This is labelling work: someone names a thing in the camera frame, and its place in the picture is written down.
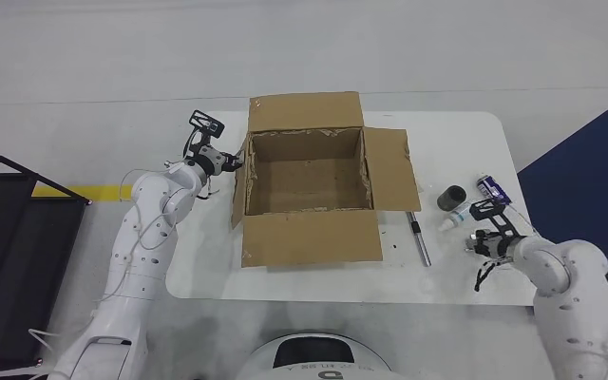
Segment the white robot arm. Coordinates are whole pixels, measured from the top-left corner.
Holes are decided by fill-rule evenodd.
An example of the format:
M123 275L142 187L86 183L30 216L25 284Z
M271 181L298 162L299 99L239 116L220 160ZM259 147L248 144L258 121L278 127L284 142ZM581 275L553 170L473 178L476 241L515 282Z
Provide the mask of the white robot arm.
M534 314L558 380L608 377L608 260L581 240L553 244L526 237L513 266L538 288Z
M164 286L178 232L208 177L242 166L238 155L211 146L223 124L195 111L184 159L164 172L143 174L135 202L114 242L104 296L85 331L60 357L51 380L139 379L147 355L146 327L156 292Z

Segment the yellow floor stripe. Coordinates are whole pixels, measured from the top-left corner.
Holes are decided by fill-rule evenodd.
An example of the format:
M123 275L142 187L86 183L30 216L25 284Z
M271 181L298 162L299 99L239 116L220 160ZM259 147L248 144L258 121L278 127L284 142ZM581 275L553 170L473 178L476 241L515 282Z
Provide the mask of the yellow floor stripe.
M89 186L68 186L67 188L74 193L80 194L85 198L93 201L118 201L118 184L100 184ZM131 186L126 184L123 186L123 199L131 199ZM59 190L55 190L48 186L36 186L32 194L34 197L65 197L66 195Z

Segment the white table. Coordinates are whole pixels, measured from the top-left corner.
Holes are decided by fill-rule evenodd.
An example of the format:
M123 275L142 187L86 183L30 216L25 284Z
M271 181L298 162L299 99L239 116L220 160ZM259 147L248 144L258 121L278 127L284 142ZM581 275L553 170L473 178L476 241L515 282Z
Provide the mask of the white table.
M212 113L226 124L218 149L237 150L247 124L246 112ZM432 266L422 265L408 220L402 212L378 212L384 260L240 268L242 227L231 231L234 176L213 178L220 192L196 203L178 225L180 239L167 273L169 292L182 298L281 301L394 302L531 305L535 292L528 279L511 268L497 270L475 293L473 285L485 258L465 252L465 238L484 224L469 219L440 233L445 216L436 200L451 184L468 198L480 198L475 180L492 175L515 207L527 215L523 195L500 121L483 112L364 112L367 126L405 128L423 210L417 213ZM529 234L515 213L520 233Z

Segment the blue can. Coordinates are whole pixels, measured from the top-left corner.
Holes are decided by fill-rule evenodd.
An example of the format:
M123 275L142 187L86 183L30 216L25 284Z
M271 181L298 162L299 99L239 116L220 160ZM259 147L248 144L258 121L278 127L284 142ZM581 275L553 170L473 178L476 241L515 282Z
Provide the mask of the blue can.
M483 176L477 180L477 188L486 198L493 198L500 204L511 204L511 198L505 193L502 187L492 178Z

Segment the blue mat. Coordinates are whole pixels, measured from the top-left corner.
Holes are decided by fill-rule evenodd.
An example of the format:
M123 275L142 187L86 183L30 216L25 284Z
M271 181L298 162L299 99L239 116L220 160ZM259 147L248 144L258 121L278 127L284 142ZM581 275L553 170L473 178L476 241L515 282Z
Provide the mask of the blue mat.
M608 254L608 111L532 162L518 177L544 238L574 238Z

